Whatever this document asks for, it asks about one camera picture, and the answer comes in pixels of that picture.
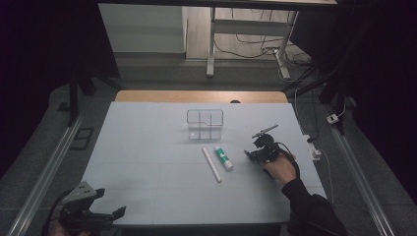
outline white table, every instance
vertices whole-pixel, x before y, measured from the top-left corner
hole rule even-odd
[[[221,140],[189,140],[187,110],[222,109]],[[252,135],[283,142],[311,194],[326,196],[289,103],[112,102],[83,180],[104,188],[93,212],[126,206],[118,226],[253,224],[286,222],[289,201],[243,152]],[[226,172],[212,151],[220,145],[234,164]],[[222,178],[217,183],[202,152],[206,147]]]

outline aluminum rail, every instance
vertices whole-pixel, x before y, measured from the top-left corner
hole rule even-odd
[[[73,126],[67,128],[57,147],[49,157],[48,162],[45,164],[45,167],[37,178],[37,181],[31,189],[29,196],[21,208],[21,211],[18,213],[18,216],[9,229],[9,232],[7,233],[8,236],[23,236],[26,234],[31,221],[46,194],[46,191],[55,177],[56,171],[61,165],[61,162],[70,147],[71,141],[75,137],[77,130],[84,119],[86,110],[89,108],[91,99],[86,98],[86,100],[86,102],[82,102],[81,112],[75,120]]]
[[[338,130],[335,126],[331,126],[331,131],[341,149],[352,177],[362,194],[362,198],[365,204],[368,206],[371,216],[374,218],[375,224],[380,231],[380,234],[384,236],[395,235],[387,219],[387,215],[385,214],[384,209],[372,191],[371,186],[368,183],[368,180],[364,175],[358,161],[356,160],[356,157],[350,148],[349,143],[346,141],[345,137],[338,133]]]

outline wall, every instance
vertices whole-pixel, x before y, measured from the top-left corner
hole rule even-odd
[[[113,52],[185,52],[185,7],[99,4],[99,9]]]

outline transparent container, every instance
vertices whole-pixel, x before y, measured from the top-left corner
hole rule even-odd
[[[223,110],[192,109],[187,111],[190,140],[220,140]]]

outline metal stand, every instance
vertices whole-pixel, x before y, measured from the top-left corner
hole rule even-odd
[[[288,23],[217,20],[215,8],[210,8],[207,77],[214,76],[214,35],[216,33],[283,36],[279,50],[274,52],[283,79],[290,79],[283,55],[298,12],[290,12]]]

